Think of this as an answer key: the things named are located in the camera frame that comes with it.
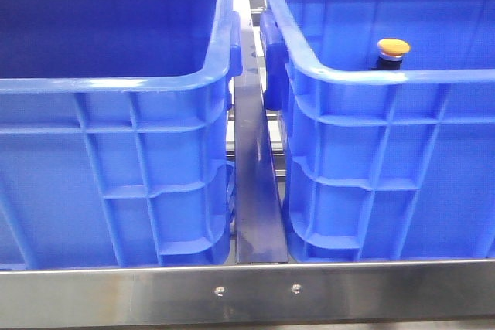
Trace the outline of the yellow mushroom push button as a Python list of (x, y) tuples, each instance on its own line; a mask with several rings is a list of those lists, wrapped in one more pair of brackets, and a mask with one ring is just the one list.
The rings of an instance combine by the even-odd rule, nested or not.
[(379, 55), (371, 70), (397, 71), (401, 69), (404, 56), (411, 51), (411, 45), (403, 39), (384, 38), (377, 42)]

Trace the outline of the large blue plastic crate left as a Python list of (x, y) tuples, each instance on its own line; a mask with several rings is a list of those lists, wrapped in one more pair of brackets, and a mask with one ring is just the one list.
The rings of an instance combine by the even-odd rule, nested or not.
[(222, 264), (233, 0), (1, 0), (1, 269)]

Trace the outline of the large blue plastic crate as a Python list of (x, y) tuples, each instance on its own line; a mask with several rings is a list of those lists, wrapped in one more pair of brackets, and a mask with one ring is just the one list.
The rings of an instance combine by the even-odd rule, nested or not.
[(1, 269), (222, 264), (233, 0), (1, 0)]
[[(494, 0), (268, 0), (298, 262), (494, 255)], [(411, 45), (371, 70), (384, 38)]]

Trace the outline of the metal divider bar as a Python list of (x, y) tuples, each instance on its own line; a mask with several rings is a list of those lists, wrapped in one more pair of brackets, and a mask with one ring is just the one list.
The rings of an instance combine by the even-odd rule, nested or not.
[(288, 248), (249, 14), (241, 16), (240, 38), (243, 73), (234, 81), (236, 262), (283, 264)]

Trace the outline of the large blue plastic crate right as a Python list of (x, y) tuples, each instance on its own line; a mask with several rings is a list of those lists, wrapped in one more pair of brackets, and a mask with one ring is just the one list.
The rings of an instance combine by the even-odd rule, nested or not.
[[(494, 0), (268, 0), (298, 262), (494, 255)], [(411, 45), (371, 70), (384, 38)]]

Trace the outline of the left rail screw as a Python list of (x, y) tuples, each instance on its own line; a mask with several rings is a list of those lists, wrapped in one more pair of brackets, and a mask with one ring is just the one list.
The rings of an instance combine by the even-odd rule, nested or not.
[(225, 293), (225, 288), (224, 287), (216, 287), (214, 289), (214, 294), (218, 297), (222, 297)]

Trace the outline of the rail screw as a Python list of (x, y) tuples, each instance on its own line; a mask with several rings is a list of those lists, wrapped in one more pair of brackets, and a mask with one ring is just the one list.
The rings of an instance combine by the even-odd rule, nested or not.
[(218, 297), (222, 297), (225, 293), (225, 288), (224, 287), (216, 287), (214, 289), (214, 294)]
[(302, 286), (300, 284), (293, 284), (291, 288), (291, 292), (293, 294), (299, 294), (301, 292)]

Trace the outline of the right rail screw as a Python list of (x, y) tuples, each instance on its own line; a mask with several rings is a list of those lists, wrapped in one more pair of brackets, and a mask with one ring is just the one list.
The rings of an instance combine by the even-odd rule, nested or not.
[(299, 294), (301, 292), (302, 286), (300, 284), (293, 284), (291, 288), (291, 292), (293, 294)]

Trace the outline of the stainless steel front rail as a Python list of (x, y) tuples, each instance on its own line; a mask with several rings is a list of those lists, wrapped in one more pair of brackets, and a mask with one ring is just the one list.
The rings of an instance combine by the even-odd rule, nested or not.
[[(302, 286), (293, 294), (293, 284)], [(224, 287), (222, 297), (214, 294)], [(3, 328), (493, 317), (494, 262), (4, 271)]]

